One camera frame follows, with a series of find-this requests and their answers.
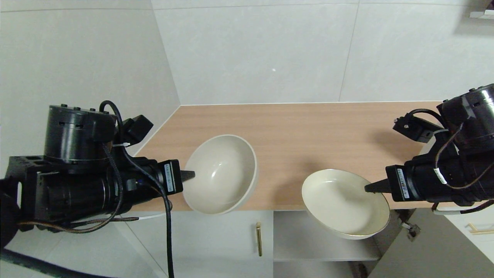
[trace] bowl rim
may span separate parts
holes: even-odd
[[[241,141],[243,141],[250,149],[250,151],[252,152],[252,155],[254,156],[254,173],[252,175],[252,178],[250,179],[250,184],[247,188],[247,190],[245,191],[245,193],[242,195],[242,197],[238,200],[238,201],[235,201],[235,204],[232,205],[230,208],[228,208],[227,210],[225,211],[222,211],[222,212],[218,212],[218,213],[206,213],[206,212],[203,212],[203,211],[200,211],[196,208],[194,208],[190,203],[189,201],[187,201],[187,197],[186,197],[186,194],[185,194],[185,191],[182,193],[184,199],[185,199],[185,202],[187,203],[187,205],[193,210],[193,211],[197,211],[197,212],[200,212],[200,213],[204,213],[204,214],[207,214],[207,215],[220,215],[220,214],[225,214],[225,213],[228,213],[232,210],[235,210],[236,208],[238,208],[241,204],[243,204],[243,202],[246,200],[246,198],[248,198],[250,196],[250,193],[252,191],[254,191],[255,187],[257,186],[257,184],[254,184],[254,183],[257,183],[257,178],[256,176],[259,175],[259,169],[258,169],[258,165],[257,165],[257,156],[255,155],[255,151],[254,151],[254,148],[252,147],[252,145],[250,145],[249,142],[247,142],[247,140],[245,140],[244,138],[238,136],[238,135],[234,135],[234,134],[221,134],[221,135],[217,135],[217,136],[214,136],[212,138],[209,138],[208,140],[204,141],[201,145],[199,145],[195,150],[194,152],[190,155],[189,159],[187,160],[187,163],[185,164],[185,167],[184,167],[184,170],[187,170],[188,168],[188,165],[189,165],[189,161],[190,159],[194,156],[194,154],[203,146],[205,145],[206,143],[212,141],[212,140],[215,140],[215,139],[218,139],[220,137],[234,137],[234,138],[237,138],[237,139],[240,139]]]
[[[363,179],[364,181],[368,182],[368,184],[370,184],[371,182],[369,182],[367,179],[364,179],[363,177],[355,174],[355,173],[352,173],[352,172],[348,172],[348,171],[345,171],[345,170],[340,170],[340,169],[334,169],[334,168],[329,168],[329,169],[322,169],[322,170],[319,170],[319,171],[316,171],[316,172],[313,172],[311,173],[309,176],[307,176],[302,184],[302,187],[300,189],[300,194],[302,195],[302,201],[304,203],[304,207],[306,209],[306,211],[309,213],[310,216],[312,216],[313,219],[315,219],[318,223],[320,223],[321,225],[323,225],[326,229],[332,231],[332,232],[335,232],[336,234],[342,234],[342,235],[345,235],[346,238],[349,238],[349,237],[357,237],[357,238],[361,238],[361,239],[364,239],[364,238],[368,238],[368,237],[371,237],[379,232],[381,232],[382,230],[384,230],[388,224],[389,224],[389,221],[391,219],[391,208],[389,207],[389,202],[388,200],[386,199],[386,197],[384,197],[384,194],[383,193],[376,193],[376,194],[380,194],[380,196],[384,199],[384,201],[386,201],[386,206],[388,207],[388,220],[386,221],[386,224],[382,226],[382,228],[380,228],[379,230],[375,231],[375,232],[372,232],[372,233],[367,233],[367,234],[351,234],[351,233],[346,233],[346,232],[341,232],[341,231],[338,231],[334,228],[331,228],[329,227],[328,225],[324,224],[321,220],[319,220],[310,210],[309,208],[307,207],[306,203],[305,203],[305,199],[304,199],[304,195],[303,195],[303,188],[304,188],[304,185],[305,185],[305,181],[312,175],[316,174],[316,173],[319,173],[319,172],[328,172],[328,171],[335,171],[335,172],[340,172],[340,173],[349,173],[349,174],[352,174],[354,176],[357,176],[361,179]]]

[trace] wall tile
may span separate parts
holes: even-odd
[[[494,82],[494,22],[471,10],[361,4],[340,100],[444,100]]]
[[[62,237],[63,233],[40,231],[34,228],[27,232],[17,232],[6,248],[44,260],[50,255]],[[29,278],[36,273],[21,266],[0,261],[0,277],[2,278]]]
[[[491,0],[360,0],[361,4],[433,4],[433,5],[457,5],[485,8]]]
[[[307,4],[358,4],[359,0],[151,0],[154,10]]]
[[[181,104],[337,101],[357,5],[157,10]]]
[[[149,0],[2,0],[2,12],[54,9],[152,9]]]
[[[76,271],[110,277],[156,277],[115,225],[91,233],[63,233],[46,260]],[[34,278],[48,277],[36,274]]]

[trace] white cabinet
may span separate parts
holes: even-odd
[[[261,224],[262,256],[257,223]],[[128,225],[166,273],[165,217]],[[348,261],[380,258],[372,238],[339,238],[305,211],[234,211],[214,216],[172,212],[172,243],[178,278],[346,278],[351,277]]]
[[[402,229],[370,278],[487,278],[494,264],[444,216],[417,209],[409,223],[420,227],[414,241]]]
[[[256,224],[261,224],[262,256]],[[129,223],[137,238],[166,270],[165,217]],[[175,276],[273,277],[273,211],[224,215],[172,212]]]
[[[494,206],[469,214],[446,215],[469,240],[494,263],[494,233],[471,233],[472,224],[477,230],[494,230]]]
[[[353,278],[348,262],[275,262],[274,278]]]
[[[274,260],[278,262],[373,261],[381,257],[372,238],[335,236],[305,211],[276,211],[274,222]]]

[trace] cabinet door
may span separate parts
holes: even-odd
[[[469,226],[482,231],[494,230],[494,206],[475,213],[446,215],[446,218],[494,263],[494,233],[471,233],[473,229]]]
[[[409,221],[420,227],[414,241],[402,229],[370,278],[486,278],[494,264],[444,216],[417,209]]]
[[[261,257],[256,233],[258,222]],[[166,270],[165,217],[128,224]],[[192,211],[172,212],[172,243],[178,278],[273,276],[273,211],[235,211],[213,216]]]

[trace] wooden countertop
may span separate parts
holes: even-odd
[[[393,120],[439,102],[367,102],[182,106],[139,152],[158,161],[179,159],[221,134],[245,138],[259,164],[259,183],[241,210],[303,210],[300,188],[311,173],[335,168],[370,182],[386,178],[384,168],[403,164],[423,144],[392,130]],[[431,207],[428,202],[394,202],[391,209]],[[173,209],[190,210],[181,193]],[[161,211],[159,198],[133,210]]]

